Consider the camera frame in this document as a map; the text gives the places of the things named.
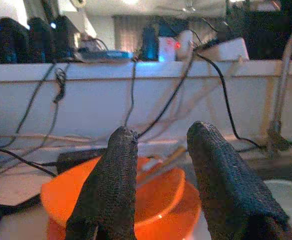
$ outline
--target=orange plate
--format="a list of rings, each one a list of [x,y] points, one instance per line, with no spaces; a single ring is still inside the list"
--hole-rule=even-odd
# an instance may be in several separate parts
[[[138,240],[182,240],[193,231],[201,213],[198,191],[186,182],[181,201],[166,216],[135,229]],[[65,228],[49,219],[47,240],[64,240]]]
[[[99,159],[95,158],[76,166],[42,186],[42,204],[49,216],[60,226],[66,227],[81,188]],[[147,158],[138,158],[140,164],[147,161]],[[181,200],[184,186],[184,171],[174,168],[139,188],[136,192],[135,227],[152,223],[171,211]]]

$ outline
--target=black mesh fabric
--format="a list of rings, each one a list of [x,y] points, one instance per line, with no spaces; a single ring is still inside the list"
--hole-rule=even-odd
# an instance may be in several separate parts
[[[187,143],[212,240],[247,239],[251,219],[263,216],[287,224],[267,186],[213,125],[195,122]]]
[[[136,170],[137,133],[120,127],[81,189],[66,240],[92,240],[95,232],[97,240],[135,240]]]

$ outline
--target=ceiling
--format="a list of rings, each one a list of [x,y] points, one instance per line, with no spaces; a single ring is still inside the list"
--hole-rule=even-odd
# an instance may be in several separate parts
[[[128,0],[87,0],[86,12],[89,15],[180,15],[182,17],[224,16],[225,0],[194,0],[195,12],[185,13],[157,9],[158,6],[182,9],[187,0],[135,0],[135,4],[127,4]]]

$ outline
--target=ceiling fan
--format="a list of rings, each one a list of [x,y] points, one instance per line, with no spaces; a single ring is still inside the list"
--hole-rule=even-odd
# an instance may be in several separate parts
[[[190,15],[190,14],[195,14],[201,11],[215,10],[216,8],[220,8],[221,5],[222,4],[220,2],[214,2],[209,5],[199,6],[198,2],[195,2],[193,0],[185,0],[185,6],[182,8],[157,6],[155,9],[159,11],[170,11],[170,12]]]

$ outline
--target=red led light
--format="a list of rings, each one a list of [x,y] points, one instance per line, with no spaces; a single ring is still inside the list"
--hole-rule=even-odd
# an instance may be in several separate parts
[[[179,49],[179,48],[181,48],[181,44],[180,42],[176,42],[176,49]]]

